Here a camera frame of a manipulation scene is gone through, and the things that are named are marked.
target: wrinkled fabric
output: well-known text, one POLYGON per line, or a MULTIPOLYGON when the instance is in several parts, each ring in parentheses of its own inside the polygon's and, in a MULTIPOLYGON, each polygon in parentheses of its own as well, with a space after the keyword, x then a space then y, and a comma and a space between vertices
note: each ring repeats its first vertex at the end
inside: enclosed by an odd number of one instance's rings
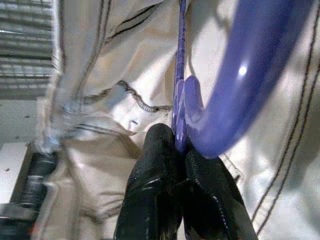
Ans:
MULTIPOLYGON (((60 143, 65 171, 48 180, 59 187, 50 188, 36 239, 111 238, 146 131, 171 121, 179 1, 56 0, 54 7, 56 73, 39 109, 37 141, 43 152, 60 143)), ((204 104, 236 7, 193 0, 187 8, 185 75, 199 79, 204 104)), ((220 156, 260 240, 320 239, 318 10, 314 1, 254 124, 220 156)))

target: white fabric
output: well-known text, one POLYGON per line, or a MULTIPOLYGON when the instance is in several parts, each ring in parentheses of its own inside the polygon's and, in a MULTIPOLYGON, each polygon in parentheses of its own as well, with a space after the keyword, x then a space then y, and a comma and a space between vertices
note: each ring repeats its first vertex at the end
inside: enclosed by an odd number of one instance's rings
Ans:
MULTIPOLYGON (((314 33, 318 5, 315 1, 279 83, 255 123, 221 155, 238 179, 260 240, 320 239, 320 83, 315 78, 320 61, 319 25, 314 33)), ((66 161, 77 166, 80 159, 86 159, 85 165, 93 164, 95 158, 103 162, 104 157, 96 156, 99 146, 115 141, 121 149, 105 156, 115 165, 104 166, 103 171, 108 178, 113 167, 125 166, 116 175, 123 193, 146 131, 155 123, 170 123, 179 1, 67 0, 55 6, 55 57, 60 67, 42 107, 40 146, 49 151, 52 139, 71 138, 63 149, 66 161), (118 142, 120 136, 126 143, 118 142), (125 151, 127 156, 117 156, 125 151)), ((236 7, 233 0, 194 0, 188 6, 185 75, 198 77, 204 103, 211 95, 236 7)), ((97 201, 94 184, 97 191, 103 187, 99 186, 101 175, 94 178, 98 170, 71 169, 76 178, 68 179, 83 189, 86 180, 92 184, 92 195, 79 191, 79 197, 92 198, 89 205, 97 201)), ((51 184, 62 181, 55 174, 51 184)), ((106 187, 104 191, 113 190, 106 187)), ((54 208, 42 208, 43 216, 54 208)), ((90 225, 88 221, 82 219, 82 225, 90 225)), ((110 237, 112 229, 106 232, 110 237)))

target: purple hook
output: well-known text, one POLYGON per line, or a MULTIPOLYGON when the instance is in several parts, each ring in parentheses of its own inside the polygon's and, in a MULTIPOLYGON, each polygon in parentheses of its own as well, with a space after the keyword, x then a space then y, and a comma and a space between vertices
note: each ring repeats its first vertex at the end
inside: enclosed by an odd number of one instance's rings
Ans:
MULTIPOLYGON (((174 91, 172 128, 179 136, 176 147, 180 152, 184 151, 180 141, 187 138, 183 134, 188 134, 194 147, 208 158, 223 153, 243 136, 274 89, 312 3, 312 0, 240 0, 207 107, 203 107, 200 84, 194 76, 184 83, 185 97, 177 98, 174 91), (183 124, 176 128, 178 122, 184 121, 184 111, 178 113, 181 105, 178 99, 184 102, 187 130, 183 124)), ((183 79, 185 0, 181 0, 181 9, 175 86, 183 79)))

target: metal grate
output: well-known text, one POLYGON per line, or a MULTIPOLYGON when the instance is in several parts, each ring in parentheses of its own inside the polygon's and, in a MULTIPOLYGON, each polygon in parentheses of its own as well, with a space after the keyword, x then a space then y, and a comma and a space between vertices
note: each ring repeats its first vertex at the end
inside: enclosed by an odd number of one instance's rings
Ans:
POLYGON ((0 99, 45 95, 53 68, 51 1, 0 1, 0 99))

